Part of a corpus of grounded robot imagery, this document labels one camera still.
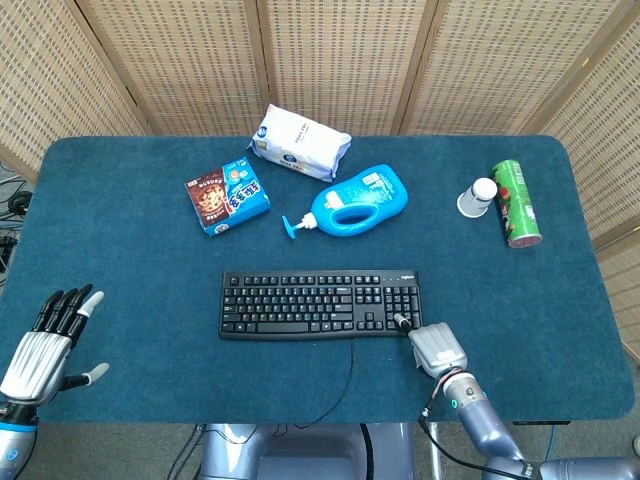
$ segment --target blue felt surface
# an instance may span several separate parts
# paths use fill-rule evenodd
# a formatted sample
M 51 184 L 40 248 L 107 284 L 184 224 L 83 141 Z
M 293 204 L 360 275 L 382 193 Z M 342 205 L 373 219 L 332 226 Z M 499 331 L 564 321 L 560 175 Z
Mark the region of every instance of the blue felt surface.
M 409 205 L 352 238 L 303 231 L 326 183 L 258 159 L 244 137 L 72 138 L 44 161 L 0 301 L 8 365 L 40 305 L 93 282 L 94 312 L 70 372 L 107 361 L 96 385 L 60 394 L 49 421 L 309 422 L 348 392 L 327 422 L 413 420 L 432 383 L 402 338 L 240 342 L 217 335 L 225 270 L 408 268 L 425 317 L 446 321 L 499 414 L 513 420 L 623 415 L 627 363 L 591 248 L 564 148 L 549 137 L 354 138 L 340 181 L 388 163 Z M 269 213 L 218 237 L 202 232 L 185 180 L 247 154 Z M 497 162 L 520 160 L 544 241 L 506 246 L 495 205 L 470 220 L 456 198 Z M 435 420 L 451 419 L 443 403 Z

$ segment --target white cup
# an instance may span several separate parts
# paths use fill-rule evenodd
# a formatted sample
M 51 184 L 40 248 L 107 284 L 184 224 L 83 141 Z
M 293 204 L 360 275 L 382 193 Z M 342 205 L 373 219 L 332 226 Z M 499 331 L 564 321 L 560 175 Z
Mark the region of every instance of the white cup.
M 478 218 L 485 214 L 498 187 L 490 178 L 479 178 L 458 197 L 458 210 L 465 217 Z

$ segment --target blue bottle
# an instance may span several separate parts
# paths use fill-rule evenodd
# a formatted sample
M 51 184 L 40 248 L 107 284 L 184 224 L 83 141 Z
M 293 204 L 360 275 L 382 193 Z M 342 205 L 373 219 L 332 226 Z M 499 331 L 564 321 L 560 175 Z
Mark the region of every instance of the blue bottle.
M 300 228 L 320 228 L 339 237 L 350 237 L 375 227 L 400 213 L 409 196 L 389 165 L 376 165 L 355 177 L 333 185 L 318 194 L 311 212 L 291 226 L 282 216 L 284 228 L 292 239 Z

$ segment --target woven screen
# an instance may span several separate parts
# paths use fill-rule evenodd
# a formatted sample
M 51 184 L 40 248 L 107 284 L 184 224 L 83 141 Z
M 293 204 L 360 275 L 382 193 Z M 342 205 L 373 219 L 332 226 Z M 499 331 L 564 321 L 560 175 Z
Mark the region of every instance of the woven screen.
M 406 133 L 518 133 L 617 1 L 452 0 Z
M 640 357 L 640 244 L 600 262 L 622 341 Z
M 246 135 L 260 124 L 245 2 L 78 4 L 154 133 Z
M 60 137 L 144 134 L 61 1 L 0 2 L 0 147 L 35 180 Z
M 543 131 L 569 150 L 593 238 L 640 215 L 640 20 Z
M 391 133 L 425 4 L 267 1 L 274 99 L 350 134 Z

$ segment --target white bag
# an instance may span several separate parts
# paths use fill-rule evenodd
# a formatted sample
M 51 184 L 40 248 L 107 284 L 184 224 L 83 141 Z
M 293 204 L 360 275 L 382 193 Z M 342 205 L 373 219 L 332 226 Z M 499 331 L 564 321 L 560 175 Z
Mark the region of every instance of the white bag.
M 250 146 L 259 157 L 331 182 L 350 145 L 351 135 L 269 105 Z

